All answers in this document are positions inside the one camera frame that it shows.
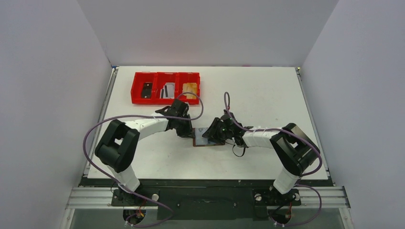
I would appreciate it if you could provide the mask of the red left bin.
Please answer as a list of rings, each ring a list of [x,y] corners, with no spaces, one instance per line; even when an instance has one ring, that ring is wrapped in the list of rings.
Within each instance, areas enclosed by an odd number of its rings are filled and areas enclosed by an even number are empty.
[[[154,72],[135,72],[130,95],[133,104],[153,105],[156,98],[156,78]]]

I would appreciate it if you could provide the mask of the white cards in bin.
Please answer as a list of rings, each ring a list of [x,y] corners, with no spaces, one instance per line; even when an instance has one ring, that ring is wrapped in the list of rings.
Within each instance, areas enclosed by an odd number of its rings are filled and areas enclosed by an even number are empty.
[[[160,99],[174,99],[175,83],[165,83],[160,90]]]

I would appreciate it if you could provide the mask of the brown leather card holder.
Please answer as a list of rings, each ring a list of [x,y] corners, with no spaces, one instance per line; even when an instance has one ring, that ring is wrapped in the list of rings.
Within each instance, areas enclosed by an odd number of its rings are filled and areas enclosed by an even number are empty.
[[[223,146],[225,143],[216,143],[208,138],[203,137],[203,134],[208,130],[208,127],[199,127],[194,128],[194,138],[193,146],[194,147],[203,147],[203,146]]]

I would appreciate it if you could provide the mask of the red right bin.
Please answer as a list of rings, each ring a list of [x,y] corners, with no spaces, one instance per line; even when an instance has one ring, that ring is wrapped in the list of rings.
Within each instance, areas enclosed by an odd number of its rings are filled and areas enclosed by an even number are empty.
[[[180,100],[190,105],[198,105],[200,103],[197,96],[200,96],[200,74],[195,72],[179,72],[175,77],[175,98],[184,92],[193,94],[184,94],[180,96]]]

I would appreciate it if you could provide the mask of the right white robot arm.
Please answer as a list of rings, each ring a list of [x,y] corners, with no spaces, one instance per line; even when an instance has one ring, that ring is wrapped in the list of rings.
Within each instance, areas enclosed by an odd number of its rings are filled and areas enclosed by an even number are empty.
[[[215,118],[202,136],[215,143],[233,140],[242,148],[262,147],[274,149],[283,168],[269,191],[270,199],[281,204],[298,180],[308,175],[306,169],[320,158],[320,151],[313,141],[295,124],[282,128],[262,129],[242,126],[233,113]]]

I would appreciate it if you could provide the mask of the black card holder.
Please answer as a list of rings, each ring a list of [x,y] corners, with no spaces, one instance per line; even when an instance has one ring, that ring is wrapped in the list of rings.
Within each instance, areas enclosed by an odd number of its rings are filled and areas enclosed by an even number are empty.
[[[147,82],[144,83],[141,90],[141,98],[142,99],[150,99],[152,95],[153,83]]]

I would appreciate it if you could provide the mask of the yellow card holder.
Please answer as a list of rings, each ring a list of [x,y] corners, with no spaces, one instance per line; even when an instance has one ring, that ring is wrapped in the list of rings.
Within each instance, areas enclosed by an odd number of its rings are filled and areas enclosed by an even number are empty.
[[[182,85],[182,92],[190,92],[193,94],[197,94],[198,85],[197,83],[184,83]]]

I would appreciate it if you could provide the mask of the red bin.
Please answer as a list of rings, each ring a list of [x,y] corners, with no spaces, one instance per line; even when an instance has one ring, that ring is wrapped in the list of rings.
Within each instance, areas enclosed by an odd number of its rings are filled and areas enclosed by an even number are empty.
[[[153,105],[156,98],[156,78],[154,72],[135,72],[130,95],[133,104]]]
[[[157,104],[171,104],[175,98],[176,73],[157,73]]]
[[[175,77],[175,98],[184,92],[193,94],[184,94],[180,96],[180,100],[190,105],[198,105],[200,103],[197,96],[200,96],[200,74],[195,72],[179,72]]]

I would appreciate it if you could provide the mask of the aluminium frame rail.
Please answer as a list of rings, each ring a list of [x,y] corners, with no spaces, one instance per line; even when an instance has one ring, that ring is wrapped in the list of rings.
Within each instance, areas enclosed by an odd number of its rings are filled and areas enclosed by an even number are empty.
[[[298,187],[299,207],[302,208],[317,208],[319,200],[322,201],[322,208],[350,208],[348,197],[345,193],[344,187],[315,187],[315,191]],[[215,201],[231,202],[231,204],[238,204],[245,199],[244,197],[232,197],[231,193],[226,191],[224,195],[212,195],[208,192],[203,192],[198,188],[190,194],[184,195],[169,195],[172,200],[166,202],[174,203],[176,206],[186,200],[197,201],[198,203],[211,203]],[[156,209],[157,204],[143,203],[127,203],[124,199],[119,200],[109,188],[103,187],[77,187],[73,188],[68,199],[67,209]]]

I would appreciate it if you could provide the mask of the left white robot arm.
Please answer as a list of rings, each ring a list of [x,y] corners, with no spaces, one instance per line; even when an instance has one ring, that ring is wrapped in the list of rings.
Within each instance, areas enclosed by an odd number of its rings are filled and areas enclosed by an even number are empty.
[[[156,110],[151,118],[141,118],[122,122],[112,120],[95,149],[95,155],[112,172],[121,189],[124,200],[137,205],[142,200],[142,191],[138,189],[140,181],[131,164],[138,142],[159,132],[175,129],[179,137],[192,138],[193,128],[188,114],[189,105],[175,99],[170,106]]]

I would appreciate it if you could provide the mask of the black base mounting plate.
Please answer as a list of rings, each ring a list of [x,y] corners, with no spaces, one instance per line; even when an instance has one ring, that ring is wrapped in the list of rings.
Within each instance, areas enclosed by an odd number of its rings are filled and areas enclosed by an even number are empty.
[[[106,178],[80,181],[82,187],[109,188],[108,205],[122,207],[123,218],[132,224],[140,223],[150,208],[157,211],[158,220],[289,220],[291,208],[304,206],[307,197],[324,206],[320,192],[331,187],[329,181],[311,181],[315,188],[304,182],[280,194],[271,184],[272,180],[143,179],[136,193],[130,194]]]

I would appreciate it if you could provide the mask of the red middle bin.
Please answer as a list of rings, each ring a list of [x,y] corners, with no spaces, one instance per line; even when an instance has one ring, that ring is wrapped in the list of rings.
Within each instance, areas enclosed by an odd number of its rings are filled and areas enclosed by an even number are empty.
[[[157,73],[157,104],[171,104],[175,98],[176,73]]]

